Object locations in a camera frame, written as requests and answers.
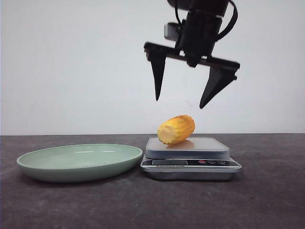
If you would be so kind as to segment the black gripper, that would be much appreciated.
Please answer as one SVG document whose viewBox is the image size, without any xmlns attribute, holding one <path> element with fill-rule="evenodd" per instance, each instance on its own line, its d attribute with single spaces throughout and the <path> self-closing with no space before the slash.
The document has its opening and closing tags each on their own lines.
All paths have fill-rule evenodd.
<svg viewBox="0 0 305 229">
<path fill-rule="evenodd" d="M 179 38 L 174 47 L 151 42 L 144 44 L 147 60 L 151 62 L 154 77 L 155 98 L 159 100 L 163 83 L 165 60 L 167 57 L 183 60 L 191 67 L 198 64 L 211 66 L 209 79 L 200 100 L 200 109 L 204 108 L 220 91 L 236 80 L 235 71 L 240 64 L 212 57 L 214 45 L 226 36 L 238 18 L 234 11 L 226 28 L 219 32 L 222 18 L 203 11 L 190 11 L 187 18 L 179 24 Z"/>
</svg>

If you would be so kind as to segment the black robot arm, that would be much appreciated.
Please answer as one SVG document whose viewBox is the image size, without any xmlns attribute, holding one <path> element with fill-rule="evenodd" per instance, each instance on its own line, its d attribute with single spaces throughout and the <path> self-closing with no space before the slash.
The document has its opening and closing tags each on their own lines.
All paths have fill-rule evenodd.
<svg viewBox="0 0 305 229">
<path fill-rule="evenodd" d="M 206 65 L 210 67 L 209 79 L 200 100 L 200 108 L 204 108 L 212 98 L 228 84 L 236 80 L 238 62 L 215 58 L 212 56 L 214 45 L 226 36 L 234 27 L 238 11 L 234 7 L 233 15 L 220 31 L 227 6 L 235 3 L 231 0 L 170 0 L 168 2 L 176 10 L 186 10 L 186 19 L 169 22 L 164 26 L 164 37 L 174 41 L 174 47 L 162 46 L 146 42 L 144 51 L 150 61 L 154 76 L 155 97 L 161 93 L 165 60 L 167 57 L 185 61 L 190 67 Z"/>
</svg>

